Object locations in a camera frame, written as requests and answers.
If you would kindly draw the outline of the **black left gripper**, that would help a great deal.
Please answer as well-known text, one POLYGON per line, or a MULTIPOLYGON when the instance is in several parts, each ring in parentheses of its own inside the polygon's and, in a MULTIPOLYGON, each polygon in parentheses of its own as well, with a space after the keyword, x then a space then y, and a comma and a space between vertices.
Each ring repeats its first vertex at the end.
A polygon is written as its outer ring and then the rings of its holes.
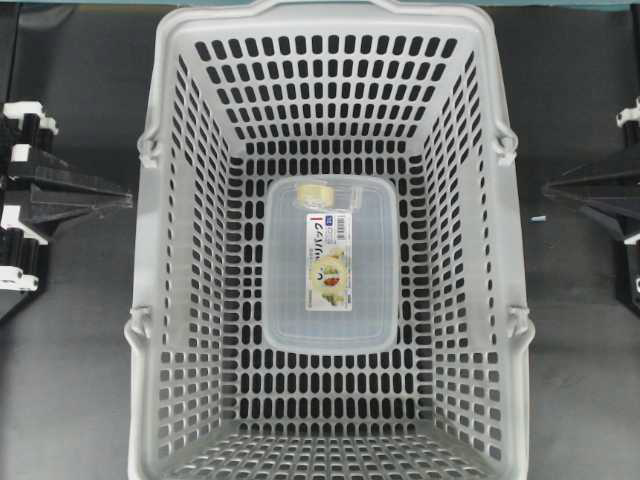
POLYGON ((133 207, 122 185, 51 151, 56 120, 38 101, 1 105, 1 289, 35 292, 44 284, 41 254, 49 238, 35 221, 66 221, 133 207), (38 185, 68 190, 47 190, 38 185))

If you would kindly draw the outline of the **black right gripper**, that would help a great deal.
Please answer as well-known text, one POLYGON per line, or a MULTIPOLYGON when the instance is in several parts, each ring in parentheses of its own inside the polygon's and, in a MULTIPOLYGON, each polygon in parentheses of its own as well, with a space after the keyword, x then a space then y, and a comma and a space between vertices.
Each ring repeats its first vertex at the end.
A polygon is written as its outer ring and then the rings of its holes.
POLYGON ((621 110, 616 124, 624 148, 616 153, 616 175, 564 175, 543 186, 549 199, 586 215, 622 242, 625 301, 639 305, 639 99, 621 110))

